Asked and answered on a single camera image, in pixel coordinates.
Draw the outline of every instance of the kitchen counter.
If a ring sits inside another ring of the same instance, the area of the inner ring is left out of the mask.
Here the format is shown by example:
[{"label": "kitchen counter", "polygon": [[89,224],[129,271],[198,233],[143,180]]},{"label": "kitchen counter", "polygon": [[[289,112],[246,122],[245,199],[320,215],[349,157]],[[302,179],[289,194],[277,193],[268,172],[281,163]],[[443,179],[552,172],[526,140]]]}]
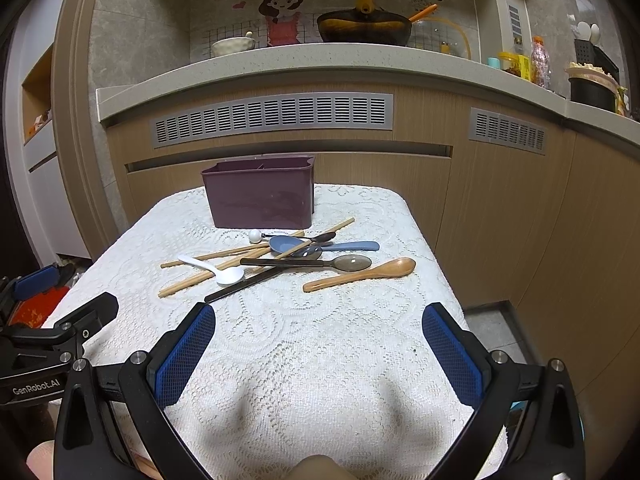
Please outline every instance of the kitchen counter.
[{"label": "kitchen counter", "polygon": [[374,44],[300,44],[261,48],[183,66],[133,86],[97,90],[98,118],[114,124],[118,117],[158,99],[209,84],[257,75],[310,70],[358,70],[385,73],[397,83],[439,80],[485,91],[482,97],[505,97],[578,131],[597,130],[640,146],[640,124],[619,115],[573,103],[516,76],[487,65],[437,52]]}]

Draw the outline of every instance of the metal vent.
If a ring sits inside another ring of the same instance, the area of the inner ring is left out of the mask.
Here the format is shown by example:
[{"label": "metal vent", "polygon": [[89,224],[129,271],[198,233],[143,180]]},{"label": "metal vent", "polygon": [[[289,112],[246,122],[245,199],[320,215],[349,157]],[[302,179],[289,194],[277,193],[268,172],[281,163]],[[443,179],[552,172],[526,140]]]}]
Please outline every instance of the metal vent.
[{"label": "metal vent", "polygon": [[544,128],[479,108],[471,108],[469,139],[545,154]]},{"label": "metal vent", "polygon": [[150,122],[155,148],[235,134],[308,128],[391,130],[391,94],[309,92],[238,99]]}]

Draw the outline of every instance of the white lace tablecloth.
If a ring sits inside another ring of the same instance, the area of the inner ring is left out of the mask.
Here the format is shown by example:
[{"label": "white lace tablecloth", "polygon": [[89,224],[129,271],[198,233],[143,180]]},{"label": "white lace tablecloth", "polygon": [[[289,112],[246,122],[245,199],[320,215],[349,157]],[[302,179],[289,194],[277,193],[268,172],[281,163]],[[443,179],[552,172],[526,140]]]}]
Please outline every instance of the white lace tablecloth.
[{"label": "white lace tablecloth", "polygon": [[[422,480],[471,415],[422,336],[422,312],[433,301],[467,325],[406,203],[387,189],[316,185],[306,232],[351,216],[356,221],[335,242],[378,241],[380,250],[366,253],[374,266],[410,256],[414,273],[305,294],[303,283],[335,272],[287,271],[212,304],[216,333],[165,412],[213,478],[276,480],[303,458],[325,454],[359,478]],[[87,270],[46,326],[106,290],[120,311],[85,344],[85,357],[94,365],[122,362],[149,350],[218,289],[208,280],[160,299],[161,288],[198,272],[160,269],[161,262],[247,243],[247,230],[213,227],[204,188],[176,193]],[[116,407],[129,445],[146,455],[123,405]],[[481,476],[505,452],[502,432]]]}]

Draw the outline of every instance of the floor tile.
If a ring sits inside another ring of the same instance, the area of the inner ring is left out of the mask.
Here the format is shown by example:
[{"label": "floor tile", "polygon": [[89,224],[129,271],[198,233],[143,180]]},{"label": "floor tile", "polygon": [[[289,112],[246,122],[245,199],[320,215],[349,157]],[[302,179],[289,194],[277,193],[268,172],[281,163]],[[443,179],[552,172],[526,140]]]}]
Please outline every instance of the floor tile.
[{"label": "floor tile", "polygon": [[465,314],[469,329],[488,350],[516,342],[499,310],[482,310]]},{"label": "floor tile", "polygon": [[524,358],[524,355],[518,343],[511,343],[510,345],[501,346],[496,350],[498,349],[507,352],[507,354],[513,361],[521,364],[527,364],[527,360]]}]

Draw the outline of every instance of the white ladle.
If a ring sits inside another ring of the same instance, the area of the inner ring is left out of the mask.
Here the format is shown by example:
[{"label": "white ladle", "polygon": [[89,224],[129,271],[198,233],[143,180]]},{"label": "white ladle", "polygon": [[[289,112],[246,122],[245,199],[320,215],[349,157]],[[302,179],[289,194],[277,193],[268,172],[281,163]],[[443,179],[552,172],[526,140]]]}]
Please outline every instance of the white ladle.
[{"label": "white ladle", "polygon": [[212,272],[216,277],[216,283],[218,285],[233,285],[234,283],[242,281],[244,278],[244,267],[229,267],[228,269],[220,270],[209,262],[196,260],[190,256],[184,256],[183,254],[178,254],[177,259],[190,266]]}]

